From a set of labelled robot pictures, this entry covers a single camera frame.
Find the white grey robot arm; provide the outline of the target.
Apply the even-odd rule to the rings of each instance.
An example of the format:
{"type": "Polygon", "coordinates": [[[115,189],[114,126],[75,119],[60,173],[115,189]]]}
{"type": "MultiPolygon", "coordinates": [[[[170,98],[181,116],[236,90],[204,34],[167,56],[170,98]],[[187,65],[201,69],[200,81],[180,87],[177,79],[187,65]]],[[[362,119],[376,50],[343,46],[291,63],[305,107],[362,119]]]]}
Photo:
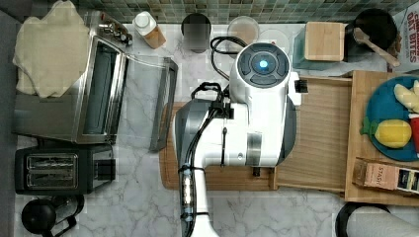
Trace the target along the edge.
{"type": "Polygon", "coordinates": [[[210,224],[208,166],[273,168],[293,150],[306,84],[277,45],[254,42],[236,56],[227,90],[204,82],[174,116],[182,237],[217,237],[210,224]]]}

